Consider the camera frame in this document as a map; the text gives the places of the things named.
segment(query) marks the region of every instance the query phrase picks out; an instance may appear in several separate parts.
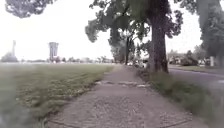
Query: tree branch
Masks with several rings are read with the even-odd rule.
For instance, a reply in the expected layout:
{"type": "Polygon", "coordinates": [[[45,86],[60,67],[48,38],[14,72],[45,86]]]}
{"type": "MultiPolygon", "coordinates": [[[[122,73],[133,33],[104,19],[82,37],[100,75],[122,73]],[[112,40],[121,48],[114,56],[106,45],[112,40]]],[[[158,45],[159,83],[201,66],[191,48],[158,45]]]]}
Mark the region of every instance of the tree branch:
{"type": "Polygon", "coordinates": [[[114,21],[112,22],[113,25],[114,25],[114,23],[117,22],[122,16],[125,15],[125,13],[126,13],[126,12],[128,11],[128,9],[129,9],[129,7],[130,7],[130,5],[127,4],[126,7],[124,8],[124,11],[121,13],[121,15],[118,16],[116,19],[114,19],[114,21]]]}
{"type": "Polygon", "coordinates": [[[135,38],[132,39],[132,41],[134,41],[136,38],[138,38],[137,36],[135,38]]]}

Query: green lawn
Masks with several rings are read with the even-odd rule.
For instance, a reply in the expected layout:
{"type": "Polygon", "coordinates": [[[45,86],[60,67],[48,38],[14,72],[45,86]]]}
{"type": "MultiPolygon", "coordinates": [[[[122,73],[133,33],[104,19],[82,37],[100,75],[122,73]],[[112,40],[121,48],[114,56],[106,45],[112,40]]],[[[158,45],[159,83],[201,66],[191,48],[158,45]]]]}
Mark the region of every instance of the green lawn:
{"type": "Polygon", "coordinates": [[[223,69],[212,68],[212,67],[200,67],[200,66],[176,66],[169,65],[170,69],[179,69],[186,71],[197,71],[197,72],[207,72],[207,73],[215,73],[215,74],[223,74],[223,69]]]}
{"type": "Polygon", "coordinates": [[[0,116],[15,115],[15,121],[25,115],[41,120],[88,91],[112,68],[93,64],[0,65],[0,116]]]}

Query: sidewalk crack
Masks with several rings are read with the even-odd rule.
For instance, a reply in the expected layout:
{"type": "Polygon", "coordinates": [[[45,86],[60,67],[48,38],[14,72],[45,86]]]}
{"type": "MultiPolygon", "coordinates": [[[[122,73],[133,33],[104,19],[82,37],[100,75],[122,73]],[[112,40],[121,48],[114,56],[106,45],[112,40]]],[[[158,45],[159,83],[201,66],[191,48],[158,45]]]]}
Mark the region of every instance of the sidewalk crack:
{"type": "Polygon", "coordinates": [[[80,127],[77,127],[77,126],[74,126],[74,125],[65,124],[65,123],[58,122],[58,121],[48,120],[48,122],[53,123],[53,124],[57,124],[57,125],[61,125],[61,126],[67,127],[67,128],[80,128],[80,127]]]}
{"type": "Polygon", "coordinates": [[[185,123],[190,122],[190,121],[192,121],[192,120],[184,120],[184,121],[174,123],[174,124],[171,124],[171,125],[168,125],[168,126],[161,126],[161,127],[157,127],[157,128],[170,128],[170,127],[178,126],[178,125],[181,125],[181,124],[185,124],[185,123]]]}

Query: tree trunk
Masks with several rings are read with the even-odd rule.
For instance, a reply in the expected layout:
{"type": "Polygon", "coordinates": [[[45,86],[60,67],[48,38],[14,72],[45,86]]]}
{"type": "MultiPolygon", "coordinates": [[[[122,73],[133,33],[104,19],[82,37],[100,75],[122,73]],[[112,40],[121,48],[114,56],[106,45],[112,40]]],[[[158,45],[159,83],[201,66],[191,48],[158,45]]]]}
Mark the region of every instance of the tree trunk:
{"type": "Polygon", "coordinates": [[[165,44],[165,14],[157,14],[151,17],[152,24],[152,44],[150,61],[154,61],[150,65],[151,71],[163,71],[168,73],[166,44],[165,44]]]}
{"type": "Polygon", "coordinates": [[[219,68],[223,68],[223,56],[217,56],[217,65],[219,68]]]}
{"type": "Polygon", "coordinates": [[[128,65],[128,57],[129,57],[129,37],[127,37],[126,40],[125,65],[128,65]]]}

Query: grass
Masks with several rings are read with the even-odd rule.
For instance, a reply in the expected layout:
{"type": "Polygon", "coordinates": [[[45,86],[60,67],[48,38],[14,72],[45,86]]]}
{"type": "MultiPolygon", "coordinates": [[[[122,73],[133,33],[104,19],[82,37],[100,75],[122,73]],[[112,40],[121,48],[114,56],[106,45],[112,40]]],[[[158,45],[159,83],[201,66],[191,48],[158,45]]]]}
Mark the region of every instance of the grass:
{"type": "Polygon", "coordinates": [[[185,81],[175,79],[169,74],[156,73],[149,74],[146,71],[139,71],[138,75],[160,94],[175,101],[180,106],[194,115],[202,117],[209,125],[217,124],[218,119],[223,119],[220,100],[214,97],[211,92],[201,86],[190,84],[185,81]]]}
{"type": "Polygon", "coordinates": [[[186,70],[186,71],[206,72],[206,73],[213,73],[213,74],[223,74],[224,73],[223,69],[218,69],[215,67],[169,65],[169,68],[170,69],[186,70]]]}
{"type": "MultiPolygon", "coordinates": [[[[0,103],[3,106],[11,103],[15,108],[22,106],[28,110],[27,115],[41,120],[90,90],[111,69],[109,65],[90,64],[1,65],[0,103]]],[[[9,108],[3,106],[2,113],[9,108]]]]}

